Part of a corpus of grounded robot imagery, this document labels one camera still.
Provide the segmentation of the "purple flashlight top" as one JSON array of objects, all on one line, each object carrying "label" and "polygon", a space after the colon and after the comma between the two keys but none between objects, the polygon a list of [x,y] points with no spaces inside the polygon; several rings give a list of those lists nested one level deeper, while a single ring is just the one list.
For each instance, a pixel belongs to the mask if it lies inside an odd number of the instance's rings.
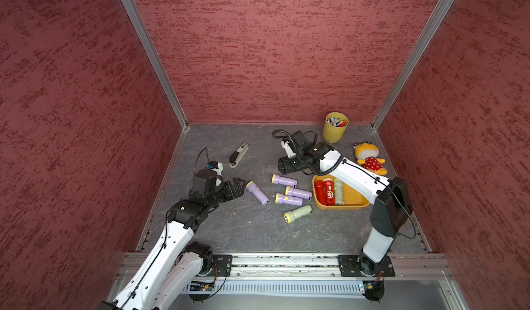
[{"label": "purple flashlight top", "polygon": [[283,185],[286,187],[294,187],[294,188],[297,187],[298,185],[298,181],[296,179],[280,176],[277,174],[272,175],[271,182],[273,184],[279,184],[279,185]]}]

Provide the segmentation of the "yellow plastic storage tray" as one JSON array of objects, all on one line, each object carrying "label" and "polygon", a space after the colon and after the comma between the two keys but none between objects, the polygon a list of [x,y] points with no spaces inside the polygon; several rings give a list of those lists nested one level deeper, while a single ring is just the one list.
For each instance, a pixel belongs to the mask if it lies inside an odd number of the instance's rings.
[{"label": "yellow plastic storage tray", "polygon": [[359,210],[364,209],[370,205],[370,202],[363,197],[358,191],[351,188],[349,185],[345,184],[343,187],[343,198],[345,203],[343,205],[333,205],[328,206],[323,203],[318,198],[318,190],[316,189],[316,183],[323,181],[324,179],[331,177],[331,175],[326,176],[313,176],[313,197],[316,201],[316,206],[323,211],[344,211],[344,210]]}]

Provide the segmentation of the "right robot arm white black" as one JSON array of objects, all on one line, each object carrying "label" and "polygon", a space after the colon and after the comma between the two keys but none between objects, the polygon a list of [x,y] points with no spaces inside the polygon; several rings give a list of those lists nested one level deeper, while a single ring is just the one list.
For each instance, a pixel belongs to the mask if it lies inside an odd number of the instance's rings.
[{"label": "right robot arm white black", "polygon": [[278,161],[282,174],[308,169],[315,177],[313,193],[325,209],[372,206],[371,231],[357,258],[357,270],[364,276],[378,275],[383,262],[413,212],[407,184],[403,179],[388,179],[382,160],[367,156],[352,161],[324,142],[306,138],[282,140],[286,156]]}]

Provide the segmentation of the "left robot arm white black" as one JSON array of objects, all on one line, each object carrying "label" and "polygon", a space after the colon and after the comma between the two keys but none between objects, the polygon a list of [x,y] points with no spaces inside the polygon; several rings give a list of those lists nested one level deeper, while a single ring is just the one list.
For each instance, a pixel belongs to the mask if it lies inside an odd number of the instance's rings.
[{"label": "left robot arm white black", "polygon": [[192,242],[209,214],[224,202],[244,195],[245,180],[225,181],[217,169],[202,169],[193,177],[187,198],[166,213],[165,227],[136,274],[114,300],[99,309],[166,309],[197,275],[213,270],[213,251]]}]

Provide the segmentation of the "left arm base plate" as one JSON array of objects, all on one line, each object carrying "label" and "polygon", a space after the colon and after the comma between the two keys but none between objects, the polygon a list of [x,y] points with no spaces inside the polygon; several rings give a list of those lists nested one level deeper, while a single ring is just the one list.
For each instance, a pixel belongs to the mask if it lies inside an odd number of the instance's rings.
[{"label": "left arm base plate", "polygon": [[213,254],[203,260],[199,277],[228,277],[231,273],[233,256],[227,254]]}]

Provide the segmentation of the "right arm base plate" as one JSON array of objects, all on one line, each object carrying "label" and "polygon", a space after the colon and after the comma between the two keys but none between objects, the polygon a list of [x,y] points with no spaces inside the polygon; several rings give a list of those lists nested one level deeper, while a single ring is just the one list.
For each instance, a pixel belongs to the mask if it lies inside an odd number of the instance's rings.
[{"label": "right arm base plate", "polygon": [[338,267],[343,278],[394,278],[396,276],[389,256],[375,263],[366,256],[339,255]]}]

